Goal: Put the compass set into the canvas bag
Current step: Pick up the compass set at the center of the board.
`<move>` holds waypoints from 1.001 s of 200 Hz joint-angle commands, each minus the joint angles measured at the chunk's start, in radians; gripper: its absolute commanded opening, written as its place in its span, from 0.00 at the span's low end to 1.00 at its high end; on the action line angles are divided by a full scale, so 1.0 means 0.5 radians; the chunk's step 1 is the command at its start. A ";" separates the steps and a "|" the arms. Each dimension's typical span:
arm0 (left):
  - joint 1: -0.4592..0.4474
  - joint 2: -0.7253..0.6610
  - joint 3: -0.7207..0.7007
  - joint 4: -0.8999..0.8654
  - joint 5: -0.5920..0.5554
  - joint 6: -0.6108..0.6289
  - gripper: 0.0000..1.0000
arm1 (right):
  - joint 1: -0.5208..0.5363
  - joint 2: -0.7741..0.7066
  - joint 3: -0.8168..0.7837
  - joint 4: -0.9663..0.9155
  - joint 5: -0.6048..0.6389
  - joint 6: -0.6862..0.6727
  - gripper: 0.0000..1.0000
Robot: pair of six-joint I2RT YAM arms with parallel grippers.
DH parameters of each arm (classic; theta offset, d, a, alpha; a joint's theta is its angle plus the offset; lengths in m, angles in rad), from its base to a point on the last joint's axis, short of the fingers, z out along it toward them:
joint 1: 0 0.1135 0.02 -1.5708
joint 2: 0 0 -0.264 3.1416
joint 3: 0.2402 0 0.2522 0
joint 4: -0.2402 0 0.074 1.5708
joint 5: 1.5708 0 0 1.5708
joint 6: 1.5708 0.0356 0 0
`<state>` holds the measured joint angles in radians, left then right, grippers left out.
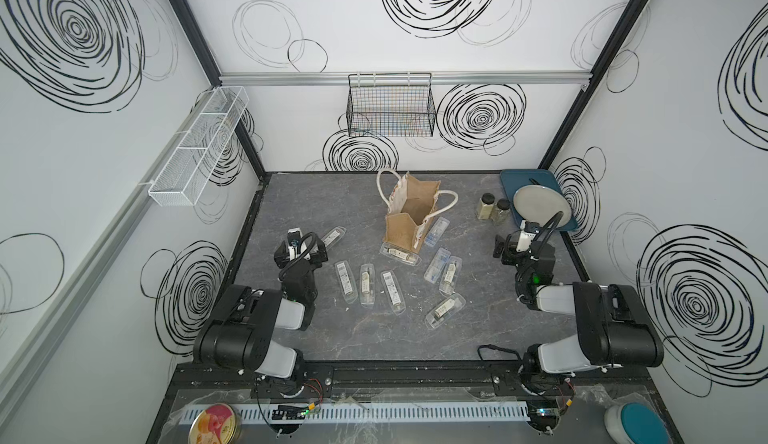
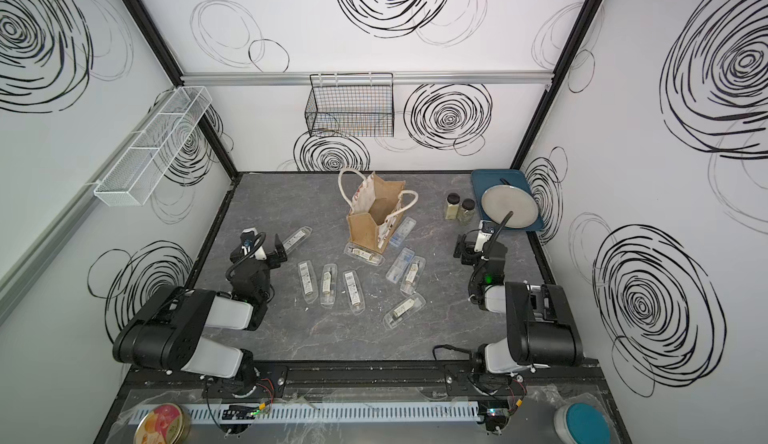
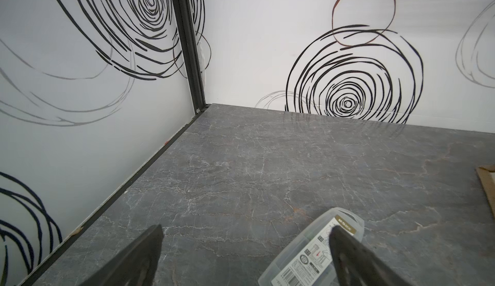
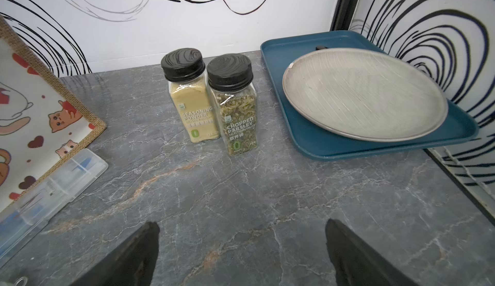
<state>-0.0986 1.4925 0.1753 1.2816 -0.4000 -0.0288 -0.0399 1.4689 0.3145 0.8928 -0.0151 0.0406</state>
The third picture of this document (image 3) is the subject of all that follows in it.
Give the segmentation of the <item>clear compass case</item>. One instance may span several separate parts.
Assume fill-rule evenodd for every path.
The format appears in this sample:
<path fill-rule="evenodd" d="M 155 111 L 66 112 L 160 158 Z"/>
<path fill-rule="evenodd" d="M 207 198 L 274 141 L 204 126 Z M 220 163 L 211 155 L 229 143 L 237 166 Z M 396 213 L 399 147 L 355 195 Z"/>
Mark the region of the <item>clear compass case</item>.
<path fill-rule="evenodd" d="M 258 279 L 259 285 L 331 285 L 336 278 L 329 236 L 340 226 L 359 242 L 365 222 L 358 215 L 335 207 L 319 216 L 272 261 Z"/>

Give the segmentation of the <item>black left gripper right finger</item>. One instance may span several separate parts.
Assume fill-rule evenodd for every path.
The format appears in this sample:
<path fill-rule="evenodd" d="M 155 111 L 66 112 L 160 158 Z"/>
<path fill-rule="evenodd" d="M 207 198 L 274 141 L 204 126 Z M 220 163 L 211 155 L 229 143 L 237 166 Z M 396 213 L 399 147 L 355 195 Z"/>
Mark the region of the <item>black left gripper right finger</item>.
<path fill-rule="evenodd" d="M 409 285 L 409 282 L 339 225 L 331 230 L 329 246 L 340 285 Z"/>

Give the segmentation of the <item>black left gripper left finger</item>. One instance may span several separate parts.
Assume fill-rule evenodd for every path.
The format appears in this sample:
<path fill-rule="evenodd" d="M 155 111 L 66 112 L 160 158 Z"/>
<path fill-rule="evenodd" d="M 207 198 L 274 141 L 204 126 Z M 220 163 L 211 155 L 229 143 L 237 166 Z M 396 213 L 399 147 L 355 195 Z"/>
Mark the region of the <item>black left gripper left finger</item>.
<path fill-rule="evenodd" d="M 163 238 L 162 226 L 152 225 L 82 285 L 152 285 Z"/>

